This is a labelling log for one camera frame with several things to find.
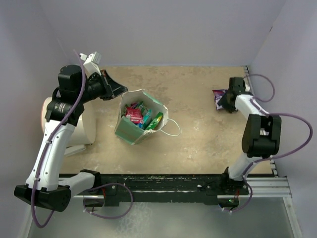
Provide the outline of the purple snack packet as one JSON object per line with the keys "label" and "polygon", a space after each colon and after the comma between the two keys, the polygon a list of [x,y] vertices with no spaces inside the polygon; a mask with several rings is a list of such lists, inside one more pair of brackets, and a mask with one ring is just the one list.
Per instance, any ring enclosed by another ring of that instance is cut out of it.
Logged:
{"label": "purple snack packet", "polygon": [[213,95],[214,95],[214,103],[215,103],[215,108],[216,110],[224,110],[224,107],[219,105],[219,101],[220,99],[225,95],[225,93],[227,92],[226,89],[216,89],[216,90],[212,90]]}

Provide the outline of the pink red snack packet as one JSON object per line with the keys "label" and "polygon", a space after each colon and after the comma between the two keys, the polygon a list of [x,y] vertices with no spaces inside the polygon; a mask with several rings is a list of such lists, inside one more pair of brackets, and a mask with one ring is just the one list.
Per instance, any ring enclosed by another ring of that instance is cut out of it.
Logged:
{"label": "pink red snack packet", "polygon": [[143,116],[140,109],[133,109],[131,107],[127,107],[125,109],[125,117],[128,118],[134,124],[143,123]]}

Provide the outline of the green patterned paper bag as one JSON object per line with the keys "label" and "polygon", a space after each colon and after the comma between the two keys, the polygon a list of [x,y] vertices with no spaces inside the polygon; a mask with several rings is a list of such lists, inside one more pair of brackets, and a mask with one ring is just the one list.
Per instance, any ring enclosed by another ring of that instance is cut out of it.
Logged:
{"label": "green patterned paper bag", "polygon": [[[141,128],[143,123],[134,124],[125,117],[125,109],[127,107],[130,107],[131,104],[138,103],[140,101],[144,102],[148,110],[152,110],[152,120],[159,112],[163,113],[163,118],[154,130],[143,130]],[[114,133],[116,136],[123,139],[128,144],[136,145],[158,131],[168,136],[173,136],[173,134],[167,133],[163,130],[163,128],[170,121],[177,124],[175,120],[169,117],[168,108],[159,100],[148,94],[144,89],[128,91],[121,96],[118,120]]]}

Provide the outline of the yellow green snack packet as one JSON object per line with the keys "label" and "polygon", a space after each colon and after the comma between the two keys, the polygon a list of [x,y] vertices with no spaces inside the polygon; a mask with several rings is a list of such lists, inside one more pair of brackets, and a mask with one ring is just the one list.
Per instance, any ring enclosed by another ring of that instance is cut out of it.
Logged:
{"label": "yellow green snack packet", "polygon": [[138,103],[133,103],[133,104],[131,104],[130,108],[132,108],[132,109],[139,109],[142,114],[148,112],[148,108],[145,106],[145,104],[144,104],[143,101],[140,101],[140,102],[138,102]]}

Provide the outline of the teal mint candy packet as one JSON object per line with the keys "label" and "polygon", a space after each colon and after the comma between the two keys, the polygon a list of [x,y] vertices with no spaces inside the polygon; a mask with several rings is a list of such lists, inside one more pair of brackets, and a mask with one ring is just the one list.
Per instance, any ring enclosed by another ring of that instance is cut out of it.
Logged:
{"label": "teal mint candy packet", "polygon": [[152,121],[152,110],[149,109],[148,112],[143,117],[143,124],[141,128],[145,130],[151,121]]}

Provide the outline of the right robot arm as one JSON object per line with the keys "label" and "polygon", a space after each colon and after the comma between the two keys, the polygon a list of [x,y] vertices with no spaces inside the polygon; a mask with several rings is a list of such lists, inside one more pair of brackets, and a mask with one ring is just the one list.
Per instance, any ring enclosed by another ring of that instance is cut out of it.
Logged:
{"label": "right robot arm", "polygon": [[276,155],[280,146],[280,116],[271,116],[246,90],[242,77],[229,78],[226,93],[218,104],[228,113],[239,111],[247,120],[241,141],[242,154],[226,169],[228,177],[220,182],[221,190],[232,194],[237,181],[243,181],[255,165]]}

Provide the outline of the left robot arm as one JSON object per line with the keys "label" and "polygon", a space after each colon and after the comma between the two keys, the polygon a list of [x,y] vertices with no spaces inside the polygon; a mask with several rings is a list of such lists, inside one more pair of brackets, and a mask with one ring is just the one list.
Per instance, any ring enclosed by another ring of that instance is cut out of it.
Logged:
{"label": "left robot arm", "polygon": [[87,77],[79,65],[64,66],[58,83],[47,105],[44,137],[36,162],[26,182],[16,186],[14,196],[32,207],[62,212],[77,194],[85,190],[97,194],[102,189],[101,174],[92,170],[81,170],[67,180],[59,180],[65,150],[85,103],[96,98],[112,100],[128,89],[115,82],[106,70]]}

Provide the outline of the white paper roll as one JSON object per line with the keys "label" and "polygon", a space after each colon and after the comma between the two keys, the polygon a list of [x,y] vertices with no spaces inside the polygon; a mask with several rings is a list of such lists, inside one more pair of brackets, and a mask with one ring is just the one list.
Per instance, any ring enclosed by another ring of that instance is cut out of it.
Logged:
{"label": "white paper roll", "polygon": [[85,103],[84,109],[65,150],[64,155],[66,157],[84,151],[86,145],[91,145],[95,142],[96,117],[92,103]]}

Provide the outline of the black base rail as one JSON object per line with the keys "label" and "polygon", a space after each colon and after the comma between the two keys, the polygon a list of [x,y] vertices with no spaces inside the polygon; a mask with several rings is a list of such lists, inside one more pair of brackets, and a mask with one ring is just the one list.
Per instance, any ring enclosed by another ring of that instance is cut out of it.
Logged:
{"label": "black base rail", "polygon": [[106,206],[121,202],[203,203],[217,205],[218,197],[249,193],[242,181],[225,174],[102,174],[105,189],[83,191],[85,198],[105,198]]}

